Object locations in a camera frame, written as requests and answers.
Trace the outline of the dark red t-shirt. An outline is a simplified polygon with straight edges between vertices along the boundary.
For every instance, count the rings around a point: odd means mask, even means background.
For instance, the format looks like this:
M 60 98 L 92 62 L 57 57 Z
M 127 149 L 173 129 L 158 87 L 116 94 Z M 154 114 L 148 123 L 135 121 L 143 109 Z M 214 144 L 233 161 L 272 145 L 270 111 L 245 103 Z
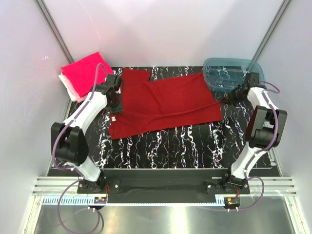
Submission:
M 203 72 L 155 81 L 150 77 L 150 71 L 123 69 L 123 111 L 111 115 L 112 139 L 223 119 Z

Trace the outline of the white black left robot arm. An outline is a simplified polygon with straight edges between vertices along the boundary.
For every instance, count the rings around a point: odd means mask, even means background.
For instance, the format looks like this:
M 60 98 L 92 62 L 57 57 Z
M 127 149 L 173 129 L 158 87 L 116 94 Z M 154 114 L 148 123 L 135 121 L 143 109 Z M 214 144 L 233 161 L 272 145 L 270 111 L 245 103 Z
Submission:
M 65 164 L 65 169 L 76 171 L 94 193 L 105 188 L 104 173 L 89 157 L 89 147 L 85 134 L 95 117 L 102 111 L 120 113 L 122 111 L 122 78 L 108 75 L 106 80 L 91 88 L 86 99 L 62 123 L 51 127 L 51 153 L 53 160 Z

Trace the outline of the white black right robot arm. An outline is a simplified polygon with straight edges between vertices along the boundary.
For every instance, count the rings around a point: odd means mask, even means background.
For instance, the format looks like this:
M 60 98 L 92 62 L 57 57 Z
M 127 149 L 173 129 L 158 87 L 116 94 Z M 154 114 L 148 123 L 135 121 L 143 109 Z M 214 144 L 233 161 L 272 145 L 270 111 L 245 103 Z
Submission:
M 279 93 L 279 89 L 267 89 L 259 80 L 259 74 L 251 72 L 245 75 L 243 85 L 238 85 L 221 100 L 234 106 L 246 99 L 253 107 L 245 133 L 246 145 L 221 181 L 226 193 L 243 189 L 253 166 L 281 141 L 288 114 L 273 104 L 268 92 Z

